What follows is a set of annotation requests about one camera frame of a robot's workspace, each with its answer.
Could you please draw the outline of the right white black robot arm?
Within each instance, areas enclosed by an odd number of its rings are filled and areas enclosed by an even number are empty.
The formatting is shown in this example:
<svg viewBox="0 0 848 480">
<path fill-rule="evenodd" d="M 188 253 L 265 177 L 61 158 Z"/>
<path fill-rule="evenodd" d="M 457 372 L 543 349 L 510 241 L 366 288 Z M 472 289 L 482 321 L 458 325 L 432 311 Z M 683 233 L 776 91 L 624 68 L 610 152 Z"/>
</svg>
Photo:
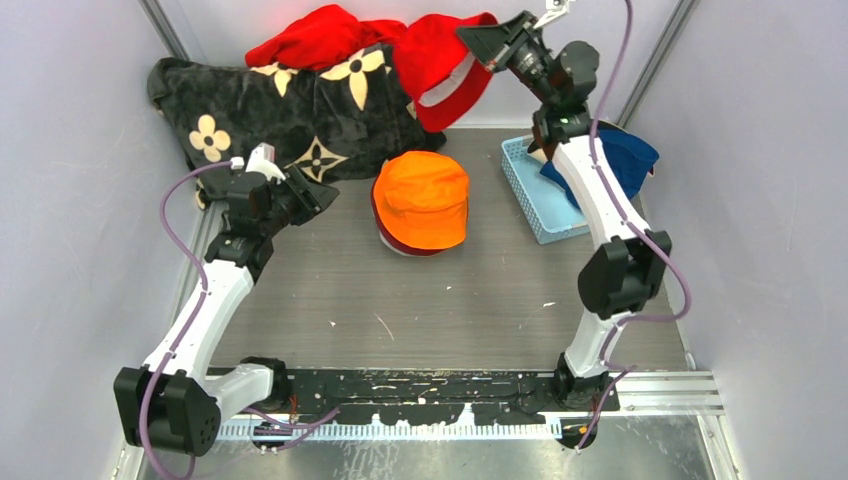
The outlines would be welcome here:
<svg viewBox="0 0 848 480">
<path fill-rule="evenodd" d="M 608 353 L 658 294 L 672 243 L 635 211 L 604 155 L 588 107 L 599 53 L 584 41 L 552 53 L 544 24 L 524 11 L 500 24 L 459 27 L 456 34 L 487 71 L 511 71 L 540 100 L 533 138 L 587 220 L 594 253 L 578 275 L 583 314 L 550 381 L 556 402 L 577 411 L 606 397 Z"/>
</svg>

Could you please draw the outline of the dark red bucket hat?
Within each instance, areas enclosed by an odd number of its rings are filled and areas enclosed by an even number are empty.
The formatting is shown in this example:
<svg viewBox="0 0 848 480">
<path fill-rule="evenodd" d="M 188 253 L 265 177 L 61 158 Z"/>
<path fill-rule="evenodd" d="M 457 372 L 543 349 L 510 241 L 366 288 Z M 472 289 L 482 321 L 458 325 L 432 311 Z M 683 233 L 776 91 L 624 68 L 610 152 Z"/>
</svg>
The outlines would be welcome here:
<svg viewBox="0 0 848 480">
<path fill-rule="evenodd" d="M 444 249 L 421 249 L 411 247 L 395 238 L 382 222 L 382 219 L 378 212 L 377 201 L 374 192 L 371 192 L 371 207 L 381 242 L 393 252 L 402 256 L 420 258 L 432 257 L 444 252 Z"/>
</svg>

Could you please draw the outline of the bright red bucket hat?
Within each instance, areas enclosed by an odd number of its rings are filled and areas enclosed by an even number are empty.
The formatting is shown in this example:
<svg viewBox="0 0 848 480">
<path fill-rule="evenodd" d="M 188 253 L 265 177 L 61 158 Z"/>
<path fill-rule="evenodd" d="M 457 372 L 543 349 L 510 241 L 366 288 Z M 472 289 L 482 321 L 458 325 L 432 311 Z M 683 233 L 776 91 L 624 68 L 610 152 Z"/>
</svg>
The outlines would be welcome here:
<svg viewBox="0 0 848 480">
<path fill-rule="evenodd" d="M 454 124 L 477 103 L 492 78 L 457 29 L 496 23 L 490 12 L 466 18 L 430 13 L 411 23 L 395 43 L 393 61 L 400 85 L 426 131 Z"/>
</svg>

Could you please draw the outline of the blue bucket hat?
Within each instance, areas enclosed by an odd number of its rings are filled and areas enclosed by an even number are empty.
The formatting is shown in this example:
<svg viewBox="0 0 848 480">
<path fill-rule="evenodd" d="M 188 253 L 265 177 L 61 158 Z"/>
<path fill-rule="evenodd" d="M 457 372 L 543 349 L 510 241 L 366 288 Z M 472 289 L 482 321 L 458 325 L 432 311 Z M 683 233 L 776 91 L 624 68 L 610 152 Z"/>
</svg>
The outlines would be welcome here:
<svg viewBox="0 0 848 480">
<path fill-rule="evenodd" d="M 640 137 L 625 132 L 602 131 L 598 133 L 607 162 L 628 199 L 633 199 L 641 190 L 645 179 L 654 175 L 654 167 L 660 154 Z M 577 199 L 564 177 L 548 160 L 541 164 L 540 174 L 557 184 L 569 203 L 580 210 Z"/>
</svg>

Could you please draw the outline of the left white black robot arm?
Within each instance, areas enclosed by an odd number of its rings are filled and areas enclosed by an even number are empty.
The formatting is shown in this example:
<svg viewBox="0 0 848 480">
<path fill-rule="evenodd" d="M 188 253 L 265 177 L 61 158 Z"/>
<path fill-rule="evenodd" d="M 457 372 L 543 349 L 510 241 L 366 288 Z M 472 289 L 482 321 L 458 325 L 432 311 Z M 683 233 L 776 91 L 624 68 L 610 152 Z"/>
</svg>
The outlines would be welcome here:
<svg viewBox="0 0 848 480">
<path fill-rule="evenodd" d="M 325 212 L 340 192 L 296 167 L 235 158 L 199 167 L 194 179 L 230 172 L 223 226 L 198 258 L 183 250 L 198 273 L 186 305 L 139 367 L 122 368 L 113 392 L 128 444 L 193 457 L 205 455 L 223 423 L 250 407 L 269 413 L 292 397 L 284 361 L 248 357 L 228 373 L 207 379 L 211 357 L 233 315 L 258 283 L 284 228 Z"/>
</svg>

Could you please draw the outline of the orange bucket hat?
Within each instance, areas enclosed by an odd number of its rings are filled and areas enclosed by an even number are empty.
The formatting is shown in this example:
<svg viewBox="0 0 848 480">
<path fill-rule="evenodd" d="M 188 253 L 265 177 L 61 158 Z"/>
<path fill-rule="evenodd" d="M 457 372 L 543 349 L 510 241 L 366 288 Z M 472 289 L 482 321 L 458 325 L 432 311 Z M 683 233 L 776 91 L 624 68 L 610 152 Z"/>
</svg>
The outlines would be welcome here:
<svg viewBox="0 0 848 480">
<path fill-rule="evenodd" d="M 408 151 L 383 164 L 371 192 L 395 238 L 411 247 L 445 251 L 466 240 L 470 186 L 469 175 L 453 158 Z"/>
</svg>

